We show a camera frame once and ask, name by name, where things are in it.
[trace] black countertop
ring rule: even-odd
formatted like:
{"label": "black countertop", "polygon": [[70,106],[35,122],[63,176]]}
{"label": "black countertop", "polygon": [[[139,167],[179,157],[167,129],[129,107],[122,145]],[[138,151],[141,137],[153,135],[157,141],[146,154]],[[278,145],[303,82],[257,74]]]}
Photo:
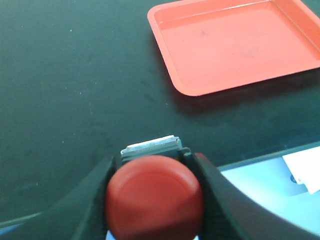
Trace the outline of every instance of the black countertop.
{"label": "black countertop", "polygon": [[0,2],[0,222],[46,210],[132,143],[176,135],[221,166],[320,140],[319,68],[177,92],[147,20],[163,2]]}

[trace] white paper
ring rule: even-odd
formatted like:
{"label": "white paper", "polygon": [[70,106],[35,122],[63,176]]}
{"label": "white paper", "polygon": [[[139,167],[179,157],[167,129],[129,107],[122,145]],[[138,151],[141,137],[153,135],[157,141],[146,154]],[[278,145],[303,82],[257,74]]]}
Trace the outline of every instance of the white paper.
{"label": "white paper", "polygon": [[305,184],[310,194],[320,190],[320,146],[284,155],[283,159],[297,184]]}

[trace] red cap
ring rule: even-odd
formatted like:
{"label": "red cap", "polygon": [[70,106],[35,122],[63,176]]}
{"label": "red cap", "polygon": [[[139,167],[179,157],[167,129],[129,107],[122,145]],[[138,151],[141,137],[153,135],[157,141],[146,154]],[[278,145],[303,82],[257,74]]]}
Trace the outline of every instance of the red cap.
{"label": "red cap", "polygon": [[202,225],[203,202],[200,184],[185,165],[150,155],[114,174],[105,215],[117,240],[192,240]]}

